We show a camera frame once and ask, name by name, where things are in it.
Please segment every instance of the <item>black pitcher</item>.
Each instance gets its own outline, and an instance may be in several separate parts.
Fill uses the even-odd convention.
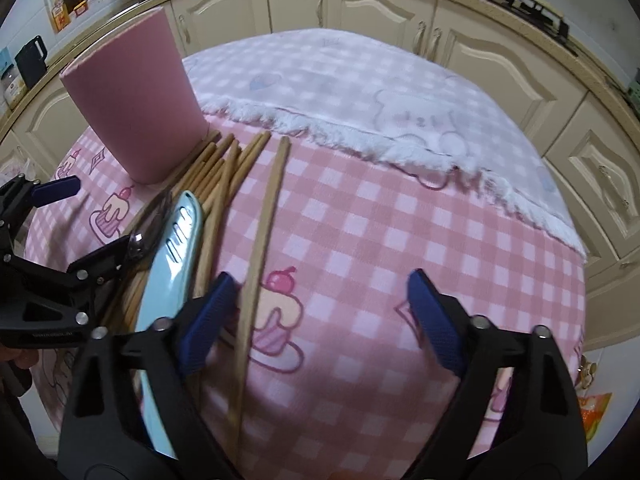
[[[47,65],[44,62],[46,57],[47,47],[44,46],[41,36],[33,38],[15,56],[15,63],[29,90],[47,73]]]

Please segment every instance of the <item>human hand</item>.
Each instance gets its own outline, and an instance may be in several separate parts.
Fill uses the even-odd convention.
[[[40,358],[38,351],[34,349],[21,350],[19,348],[7,348],[0,344],[0,361],[13,360],[18,368],[31,368]]]

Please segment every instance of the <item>countertop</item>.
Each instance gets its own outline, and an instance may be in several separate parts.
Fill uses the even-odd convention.
[[[0,139],[4,139],[15,120],[28,106],[31,100],[53,79],[65,65],[87,49],[95,41],[105,34],[130,20],[141,12],[145,12],[153,7],[164,4],[169,0],[145,0],[123,10],[108,22],[96,24],[84,31],[70,45],[63,48],[57,59],[49,63],[49,69],[43,78],[34,86],[20,101],[15,110],[7,117],[0,127]],[[451,0],[457,4],[468,7],[480,14],[483,14],[501,25],[510,28],[517,34],[534,43],[541,50],[549,54],[553,59],[563,65],[573,74],[589,91],[591,91],[604,105],[605,108],[618,121],[622,129],[631,138],[635,146],[640,150],[640,121],[633,111],[625,103],[624,99],[607,85],[607,73],[602,65],[590,56],[586,51],[579,50],[577,56],[569,52],[565,47],[558,44],[544,32],[535,26],[516,16],[491,0]]]

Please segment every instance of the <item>tablecloth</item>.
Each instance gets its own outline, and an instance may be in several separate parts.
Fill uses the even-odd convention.
[[[210,116],[246,144],[259,129]],[[242,283],[277,135],[232,203],[218,270]],[[133,183],[88,129],[55,177],[80,193],[39,210],[26,257],[65,269],[117,238],[156,190]],[[420,179],[293,138],[266,259],[248,369],[240,471],[248,480],[326,480],[337,470],[399,478],[457,379],[441,368],[406,303],[421,267],[470,314],[528,332],[549,326],[575,376],[584,322],[582,257],[459,186]],[[225,443],[233,325],[204,370],[202,416]],[[73,351],[44,351],[34,380],[59,427]],[[487,450],[509,384],[497,381],[474,453]]]

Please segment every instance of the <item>snack package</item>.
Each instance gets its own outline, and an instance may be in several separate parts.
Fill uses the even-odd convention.
[[[578,397],[580,403],[580,411],[582,412],[582,423],[584,424],[584,433],[587,435],[587,442],[595,435],[598,425],[602,420],[611,394],[602,394],[587,397]]]

